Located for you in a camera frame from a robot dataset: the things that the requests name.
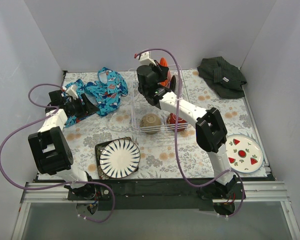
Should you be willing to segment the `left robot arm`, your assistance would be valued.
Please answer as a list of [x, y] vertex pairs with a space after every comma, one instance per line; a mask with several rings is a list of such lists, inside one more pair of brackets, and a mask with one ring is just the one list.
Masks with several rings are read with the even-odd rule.
[[89, 117], [99, 109], [87, 96], [73, 90], [55, 90], [49, 93], [50, 103], [45, 107], [47, 119], [38, 132], [28, 136], [29, 146], [38, 171], [41, 174], [57, 176], [66, 182], [66, 189], [85, 200], [97, 194], [92, 178], [84, 170], [73, 166], [74, 157], [63, 129], [70, 117], [74, 122]]

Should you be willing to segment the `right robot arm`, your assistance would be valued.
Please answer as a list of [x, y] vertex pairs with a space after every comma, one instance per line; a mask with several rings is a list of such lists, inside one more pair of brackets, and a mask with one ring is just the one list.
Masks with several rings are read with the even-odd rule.
[[232, 171], [226, 151], [227, 129], [218, 109], [204, 109], [177, 96], [162, 86], [168, 76], [168, 67], [159, 64], [141, 65], [136, 69], [138, 91], [146, 101], [158, 109], [175, 114], [195, 128], [196, 142], [207, 152], [214, 179], [199, 185], [210, 190], [214, 197], [227, 199], [235, 192], [238, 178]]

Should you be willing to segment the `black round plate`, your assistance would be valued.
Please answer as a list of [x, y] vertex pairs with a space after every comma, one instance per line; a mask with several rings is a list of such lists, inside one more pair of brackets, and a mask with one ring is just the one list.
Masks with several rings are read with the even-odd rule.
[[169, 89], [171, 91], [173, 91], [174, 93], [176, 92], [176, 89], [177, 89], [177, 79], [176, 79], [175, 75], [173, 75], [171, 77], [171, 80], [170, 80], [170, 83], [169, 83]]

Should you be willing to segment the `red bowl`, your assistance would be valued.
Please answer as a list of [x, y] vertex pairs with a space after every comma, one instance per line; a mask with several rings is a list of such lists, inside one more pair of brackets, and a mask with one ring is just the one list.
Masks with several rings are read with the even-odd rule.
[[170, 113], [166, 119], [166, 124], [167, 124], [167, 129], [174, 131], [175, 126], [177, 124], [177, 132], [182, 132], [184, 131], [187, 126], [188, 122], [185, 121], [184, 119], [178, 117], [174, 113]]

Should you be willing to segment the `orange round plate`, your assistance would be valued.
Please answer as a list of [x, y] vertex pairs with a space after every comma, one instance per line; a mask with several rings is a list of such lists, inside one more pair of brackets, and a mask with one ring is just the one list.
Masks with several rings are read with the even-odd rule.
[[[166, 61], [166, 59], [165, 59], [164, 57], [162, 57], [162, 58], [160, 59], [159, 64], [160, 64], [161, 66], [163, 66], [163, 67], [168, 67], [168, 66], [169, 66], [168, 63], [167, 63], [167, 61]], [[170, 86], [167, 86], [167, 78], [166, 78], [166, 80], [165, 80], [164, 82], [161, 82], [160, 84], [161, 84], [162, 86], [164, 86], [164, 87], [167, 87], [167, 88], [170, 87]]]

